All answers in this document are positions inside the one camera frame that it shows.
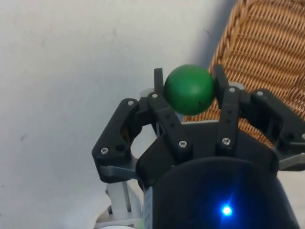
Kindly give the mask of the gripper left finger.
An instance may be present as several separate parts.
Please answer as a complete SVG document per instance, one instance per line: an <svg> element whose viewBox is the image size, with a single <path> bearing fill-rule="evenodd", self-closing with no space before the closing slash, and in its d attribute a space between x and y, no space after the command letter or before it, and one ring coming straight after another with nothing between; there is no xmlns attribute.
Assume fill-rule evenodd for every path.
<svg viewBox="0 0 305 229"><path fill-rule="evenodd" d="M193 156L193 144L164 98L163 70L154 70L154 89L140 100L123 99L92 150L97 167L126 165L132 159L131 145L145 125L160 128L170 153L178 162Z"/></svg>

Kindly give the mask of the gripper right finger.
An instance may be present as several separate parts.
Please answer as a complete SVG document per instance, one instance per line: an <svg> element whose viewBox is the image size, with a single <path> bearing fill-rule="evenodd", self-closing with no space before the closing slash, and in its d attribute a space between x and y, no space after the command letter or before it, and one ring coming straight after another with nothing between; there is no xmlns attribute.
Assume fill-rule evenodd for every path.
<svg viewBox="0 0 305 229"><path fill-rule="evenodd" d="M213 67L215 97L220 108L217 146L233 154L238 143L239 119L259 130L273 145L280 167L305 166L305 123L266 89L252 93L230 86L224 68Z"/></svg>

